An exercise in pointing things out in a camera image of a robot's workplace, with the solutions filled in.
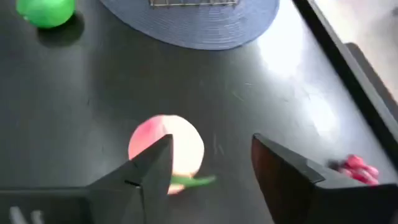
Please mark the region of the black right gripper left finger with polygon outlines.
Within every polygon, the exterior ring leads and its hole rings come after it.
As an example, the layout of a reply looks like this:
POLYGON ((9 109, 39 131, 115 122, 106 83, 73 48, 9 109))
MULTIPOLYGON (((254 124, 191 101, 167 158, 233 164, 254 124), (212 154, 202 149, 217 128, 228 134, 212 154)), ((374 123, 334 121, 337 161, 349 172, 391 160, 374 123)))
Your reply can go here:
POLYGON ((88 186, 93 224, 163 224, 172 173, 167 134, 88 186))

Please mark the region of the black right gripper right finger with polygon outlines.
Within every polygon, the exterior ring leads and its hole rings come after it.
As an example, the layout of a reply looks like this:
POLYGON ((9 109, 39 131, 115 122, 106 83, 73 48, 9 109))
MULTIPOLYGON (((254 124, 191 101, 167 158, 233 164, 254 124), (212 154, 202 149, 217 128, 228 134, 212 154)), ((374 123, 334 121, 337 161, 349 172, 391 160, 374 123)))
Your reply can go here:
POLYGON ((305 224, 315 184, 325 178, 308 159, 256 133, 251 160, 257 182, 275 224, 305 224))

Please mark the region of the pink peach with leaf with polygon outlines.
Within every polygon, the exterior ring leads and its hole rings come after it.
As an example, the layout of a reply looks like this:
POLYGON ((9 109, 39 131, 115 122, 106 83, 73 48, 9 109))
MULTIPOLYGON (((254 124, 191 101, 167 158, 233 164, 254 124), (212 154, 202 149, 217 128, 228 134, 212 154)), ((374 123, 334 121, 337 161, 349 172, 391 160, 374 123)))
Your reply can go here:
POLYGON ((197 129, 185 118, 159 114, 141 123, 133 132, 128 156, 135 158, 166 135, 172 135, 172 177, 168 194, 177 194, 189 187, 207 185, 215 176, 196 178, 205 153, 204 142, 197 129))

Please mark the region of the red grape bunch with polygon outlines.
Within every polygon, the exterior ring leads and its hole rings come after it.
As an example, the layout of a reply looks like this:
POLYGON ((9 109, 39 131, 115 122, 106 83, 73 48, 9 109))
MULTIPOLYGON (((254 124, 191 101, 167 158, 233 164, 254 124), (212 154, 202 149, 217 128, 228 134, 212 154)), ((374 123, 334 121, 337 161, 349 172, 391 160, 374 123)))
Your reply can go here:
POLYGON ((364 159, 357 155, 350 154, 339 161, 330 160, 328 167, 366 185, 379 185, 379 171, 374 166, 365 163, 364 159))

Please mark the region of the green pear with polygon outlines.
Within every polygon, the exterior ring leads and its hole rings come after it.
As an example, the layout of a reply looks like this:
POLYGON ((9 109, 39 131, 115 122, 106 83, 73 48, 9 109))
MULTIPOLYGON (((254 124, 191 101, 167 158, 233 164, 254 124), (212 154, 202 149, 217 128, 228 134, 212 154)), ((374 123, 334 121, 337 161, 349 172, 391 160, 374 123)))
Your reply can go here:
POLYGON ((40 29, 66 23, 75 12, 75 0, 16 0, 16 11, 40 29))

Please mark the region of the black table clamp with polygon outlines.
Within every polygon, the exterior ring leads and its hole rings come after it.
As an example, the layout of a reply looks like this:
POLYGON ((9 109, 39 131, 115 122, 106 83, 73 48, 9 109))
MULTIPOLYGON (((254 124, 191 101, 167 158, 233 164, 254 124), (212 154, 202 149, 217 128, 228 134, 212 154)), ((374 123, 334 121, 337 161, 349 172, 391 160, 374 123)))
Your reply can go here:
POLYGON ((373 66, 369 63, 363 51, 355 43, 352 42, 345 43, 345 46, 348 48, 352 56, 355 58, 355 60, 375 88, 378 95, 383 100, 390 114, 398 122, 398 103, 395 101, 390 91, 386 88, 385 84, 383 83, 373 66))

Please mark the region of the blue round woven placemat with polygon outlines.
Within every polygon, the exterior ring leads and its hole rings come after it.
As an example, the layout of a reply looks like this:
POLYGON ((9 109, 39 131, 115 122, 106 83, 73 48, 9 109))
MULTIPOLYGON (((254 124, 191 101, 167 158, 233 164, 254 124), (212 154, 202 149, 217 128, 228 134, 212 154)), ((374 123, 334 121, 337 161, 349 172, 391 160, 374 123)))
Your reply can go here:
POLYGON ((280 0, 239 0, 235 6, 153 7, 149 0, 100 0, 118 19, 149 37, 198 50, 228 50, 262 35, 280 0))

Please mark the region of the black aluminium table frame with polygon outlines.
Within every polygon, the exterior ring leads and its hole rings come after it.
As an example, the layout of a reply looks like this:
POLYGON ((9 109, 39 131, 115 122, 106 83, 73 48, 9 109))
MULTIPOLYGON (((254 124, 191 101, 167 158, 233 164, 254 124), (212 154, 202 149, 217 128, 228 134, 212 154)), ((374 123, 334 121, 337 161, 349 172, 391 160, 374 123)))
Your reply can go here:
POLYGON ((314 0, 292 0, 398 170, 398 122, 314 0))

